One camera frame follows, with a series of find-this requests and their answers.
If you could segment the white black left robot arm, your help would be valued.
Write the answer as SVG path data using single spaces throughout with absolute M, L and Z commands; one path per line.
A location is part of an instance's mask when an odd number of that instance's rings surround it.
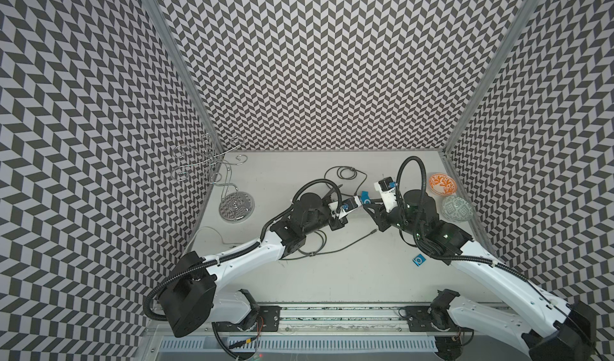
M 227 285 L 297 252 L 314 231 L 343 228 L 347 215 L 359 207 L 360 198 L 344 199 L 331 180 L 312 180 L 297 191 L 287 209 L 265 223 L 259 238 L 215 255 L 185 254 L 145 297 L 143 312 L 149 319 L 168 322 L 177 338 L 206 323 L 251 330 L 259 305 L 246 289 L 230 291 Z

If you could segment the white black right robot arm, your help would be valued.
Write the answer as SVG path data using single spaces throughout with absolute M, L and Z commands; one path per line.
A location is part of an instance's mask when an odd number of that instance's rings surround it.
M 471 330 L 488 335 L 532 360 L 589 360 L 598 355 L 594 309 L 538 287 L 458 227 L 441 220 L 428 195 L 427 173 L 417 156 L 406 158 L 396 177 L 375 183 L 379 198 L 368 205 L 380 230 L 410 234 L 421 255 L 441 261 L 486 287 L 512 311 L 506 312 L 444 289 L 430 303 L 430 326 L 438 332 Z

